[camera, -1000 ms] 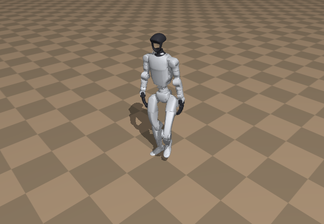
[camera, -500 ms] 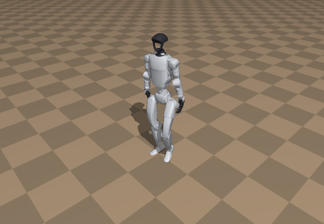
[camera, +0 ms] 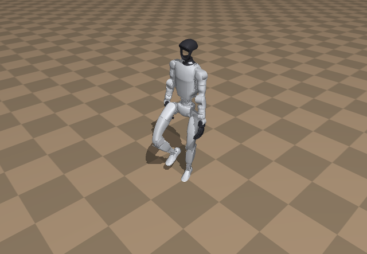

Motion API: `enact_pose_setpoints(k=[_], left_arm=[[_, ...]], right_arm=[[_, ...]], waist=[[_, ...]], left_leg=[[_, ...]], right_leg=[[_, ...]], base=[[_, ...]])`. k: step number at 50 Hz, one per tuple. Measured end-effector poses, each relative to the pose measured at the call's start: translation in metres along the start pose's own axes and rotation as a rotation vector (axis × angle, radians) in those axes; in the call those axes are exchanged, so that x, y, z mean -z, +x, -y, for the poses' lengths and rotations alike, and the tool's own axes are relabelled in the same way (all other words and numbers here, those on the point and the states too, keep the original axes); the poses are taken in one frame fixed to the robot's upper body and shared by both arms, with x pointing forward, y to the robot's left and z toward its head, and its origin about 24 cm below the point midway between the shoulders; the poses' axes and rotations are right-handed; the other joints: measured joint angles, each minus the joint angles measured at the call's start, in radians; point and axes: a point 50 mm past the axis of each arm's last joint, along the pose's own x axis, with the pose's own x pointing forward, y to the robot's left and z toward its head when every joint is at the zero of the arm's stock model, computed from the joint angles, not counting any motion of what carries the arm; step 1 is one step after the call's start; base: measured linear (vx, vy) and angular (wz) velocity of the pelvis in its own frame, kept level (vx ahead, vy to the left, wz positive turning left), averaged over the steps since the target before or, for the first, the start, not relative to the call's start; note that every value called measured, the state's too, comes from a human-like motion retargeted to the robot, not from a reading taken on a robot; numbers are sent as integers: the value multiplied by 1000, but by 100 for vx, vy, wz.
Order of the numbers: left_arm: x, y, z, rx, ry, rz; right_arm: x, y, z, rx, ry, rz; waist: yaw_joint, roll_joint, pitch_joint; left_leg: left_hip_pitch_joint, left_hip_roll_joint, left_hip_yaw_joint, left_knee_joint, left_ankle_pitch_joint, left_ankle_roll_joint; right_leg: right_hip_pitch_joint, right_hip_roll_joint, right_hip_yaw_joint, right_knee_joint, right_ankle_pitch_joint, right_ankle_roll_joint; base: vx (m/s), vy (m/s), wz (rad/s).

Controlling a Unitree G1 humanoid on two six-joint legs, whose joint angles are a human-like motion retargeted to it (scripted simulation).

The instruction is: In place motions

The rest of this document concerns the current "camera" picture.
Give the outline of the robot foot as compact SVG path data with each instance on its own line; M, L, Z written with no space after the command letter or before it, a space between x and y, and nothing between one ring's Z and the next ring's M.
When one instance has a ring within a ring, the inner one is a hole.
M190 169L190 172L189 172L189 169L187 171L185 170L184 174L181 177L181 181L186 182L189 179L192 171L193 171L192 167Z
M177 156L181 152L181 149L179 147L176 147L174 150L176 151L176 153L173 153L174 155L173 154L170 154L169 157L168 157L168 159L166 160L166 163L165 164L167 166L171 166L174 163L174 161L176 160Z

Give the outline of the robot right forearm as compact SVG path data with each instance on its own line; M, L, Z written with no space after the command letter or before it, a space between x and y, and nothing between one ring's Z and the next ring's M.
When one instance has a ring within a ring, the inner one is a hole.
M170 102L170 99L172 97L173 91L174 91L174 88L170 88L170 87L168 87L166 85L166 93L165 93L165 98L164 98L164 104L165 104L165 101L169 101Z

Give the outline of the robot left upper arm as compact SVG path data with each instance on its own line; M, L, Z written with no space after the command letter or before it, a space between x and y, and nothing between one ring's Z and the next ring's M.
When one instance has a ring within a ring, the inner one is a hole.
M195 69L195 78L197 80L197 88L198 88L198 95L196 95L195 97L195 102L198 104L202 104L201 100L202 97L205 96L206 81L208 78L208 74L205 70L197 68Z

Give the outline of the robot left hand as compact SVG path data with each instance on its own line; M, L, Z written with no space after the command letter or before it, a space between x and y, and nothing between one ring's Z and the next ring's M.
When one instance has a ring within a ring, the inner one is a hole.
M205 124L202 125L202 121L201 120L198 121L198 126L199 126L198 133L196 133L196 135L194 136L194 139L200 138L203 135L203 133L204 133Z

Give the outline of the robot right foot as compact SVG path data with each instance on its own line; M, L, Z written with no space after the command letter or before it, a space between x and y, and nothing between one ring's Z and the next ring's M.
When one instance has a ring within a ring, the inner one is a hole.
M173 153L174 155L173 154L170 154L169 157L168 157L168 159L166 160L166 163L165 164L167 166L171 166L174 163L174 161L176 160L177 156L181 152L181 149L179 147L176 147L174 150L176 151L176 153Z

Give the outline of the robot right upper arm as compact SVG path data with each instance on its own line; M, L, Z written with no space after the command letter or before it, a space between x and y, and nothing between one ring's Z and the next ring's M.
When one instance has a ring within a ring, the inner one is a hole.
M175 87L175 64L179 59L175 59L170 61L169 65L170 65L170 79L168 79L168 81L166 82L166 85L170 88L174 88Z

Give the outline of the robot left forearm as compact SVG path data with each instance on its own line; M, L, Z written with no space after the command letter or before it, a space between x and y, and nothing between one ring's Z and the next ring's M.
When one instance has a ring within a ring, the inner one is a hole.
M202 125L204 125L206 123L206 119L205 119L206 98L205 98L205 96L202 97L201 102L202 102L202 104L197 105L197 108L198 108L198 121L201 120Z

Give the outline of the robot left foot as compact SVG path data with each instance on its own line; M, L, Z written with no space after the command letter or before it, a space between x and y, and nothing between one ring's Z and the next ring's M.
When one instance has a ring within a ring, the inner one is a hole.
M192 171L193 171L192 167L190 169L190 172L189 172L189 169L187 171L185 170L184 174L181 177L181 181L186 182L189 179Z

